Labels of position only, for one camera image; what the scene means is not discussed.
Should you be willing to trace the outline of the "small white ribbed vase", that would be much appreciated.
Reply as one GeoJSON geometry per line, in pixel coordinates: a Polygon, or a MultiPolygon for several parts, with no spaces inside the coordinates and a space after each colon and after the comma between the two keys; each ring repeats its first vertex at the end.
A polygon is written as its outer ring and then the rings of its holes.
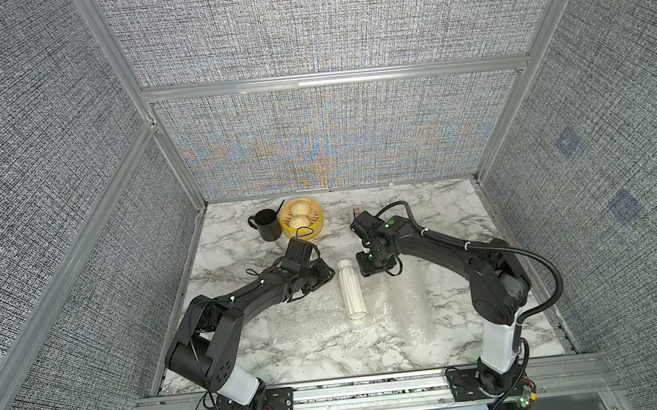
{"type": "Polygon", "coordinates": [[[361,278],[354,263],[348,259],[338,261],[339,287],[350,319],[361,320],[368,314],[363,290],[361,289],[361,278]]]}

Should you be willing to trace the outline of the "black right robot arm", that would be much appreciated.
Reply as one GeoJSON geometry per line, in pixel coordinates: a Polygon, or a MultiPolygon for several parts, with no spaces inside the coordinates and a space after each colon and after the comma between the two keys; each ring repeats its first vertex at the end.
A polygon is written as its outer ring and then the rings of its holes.
{"type": "Polygon", "coordinates": [[[473,244],[433,232],[411,216],[381,219],[367,211],[357,215],[350,228],[365,249],[356,257],[366,276],[390,272],[406,255],[467,280],[472,306],[483,325],[482,352],[476,365],[478,387],[495,398],[516,386],[526,369],[518,359],[523,322],[532,315],[525,307],[531,280],[505,241],[473,244]]]}

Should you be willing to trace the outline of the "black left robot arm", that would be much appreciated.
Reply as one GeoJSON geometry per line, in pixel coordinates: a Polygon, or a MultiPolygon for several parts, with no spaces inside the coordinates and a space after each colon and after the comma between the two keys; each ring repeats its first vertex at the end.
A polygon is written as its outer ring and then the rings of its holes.
{"type": "Polygon", "coordinates": [[[236,364],[243,327],[270,307],[303,300],[334,276],[314,243],[290,240],[285,254],[242,288],[193,298],[171,339],[166,368],[243,410],[264,410],[266,384],[236,364]]]}

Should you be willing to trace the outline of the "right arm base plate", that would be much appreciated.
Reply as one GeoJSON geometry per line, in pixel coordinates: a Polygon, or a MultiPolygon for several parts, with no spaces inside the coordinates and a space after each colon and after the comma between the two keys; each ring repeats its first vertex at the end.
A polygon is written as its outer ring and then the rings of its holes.
{"type": "MultiPolygon", "coordinates": [[[[495,395],[485,393],[477,378],[477,369],[475,366],[462,368],[449,367],[444,370],[444,375],[448,381],[449,390],[453,395],[454,402],[485,401],[485,403],[492,403],[500,396],[500,393],[495,395]]],[[[536,389],[535,382],[526,375],[523,375],[514,390],[509,393],[509,396],[524,396],[529,399],[531,394],[536,392],[536,389]]]]}

